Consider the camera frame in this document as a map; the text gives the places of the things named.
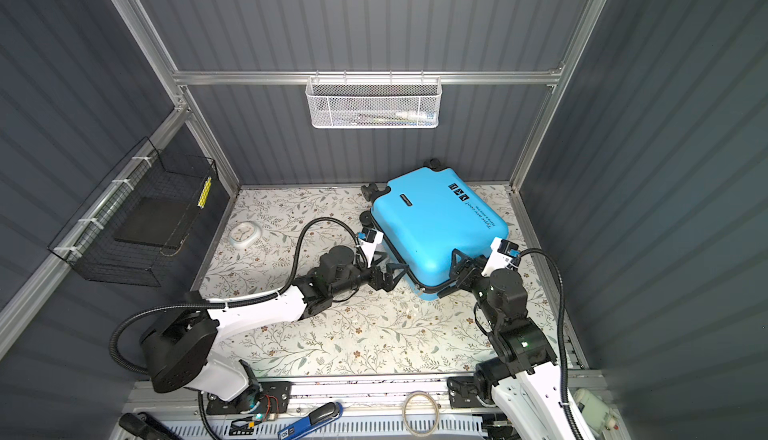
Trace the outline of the blue hard-shell suitcase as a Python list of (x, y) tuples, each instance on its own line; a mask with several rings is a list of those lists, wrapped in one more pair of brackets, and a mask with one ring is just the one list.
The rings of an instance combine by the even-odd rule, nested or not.
[(396, 261), (408, 266), (410, 288), (424, 300), (450, 288), (455, 250), (471, 258), (489, 256), (494, 240), (508, 238), (507, 222), (436, 158), (382, 189), (364, 185), (361, 193), (371, 204), (361, 222), (384, 233)]

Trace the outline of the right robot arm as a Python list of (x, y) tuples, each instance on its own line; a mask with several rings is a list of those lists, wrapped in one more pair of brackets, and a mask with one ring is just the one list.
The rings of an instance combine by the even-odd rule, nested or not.
[(516, 262), (540, 255), (554, 267), (544, 250), (517, 251), (502, 242), (489, 258), (452, 252), (450, 286), (475, 297), (473, 312), (481, 312), (489, 327), (481, 332), (495, 356), (476, 365), (470, 376), (447, 379), (454, 409), (495, 407), (520, 439), (592, 439), (594, 437), (568, 389), (564, 341), (565, 306), (556, 314), (557, 345), (529, 317), (528, 294)]

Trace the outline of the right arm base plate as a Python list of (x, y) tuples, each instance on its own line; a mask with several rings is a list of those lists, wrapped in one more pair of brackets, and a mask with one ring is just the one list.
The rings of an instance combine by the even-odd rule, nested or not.
[(454, 409), (491, 408), (495, 404), (476, 376), (451, 376), (446, 379), (450, 405)]

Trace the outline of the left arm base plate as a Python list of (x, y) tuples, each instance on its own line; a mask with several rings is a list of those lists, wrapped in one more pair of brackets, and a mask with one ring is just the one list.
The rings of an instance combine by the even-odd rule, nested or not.
[(292, 386), (288, 381), (260, 382), (229, 401), (207, 394), (205, 412), (208, 415), (253, 415), (261, 419), (286, 413)]

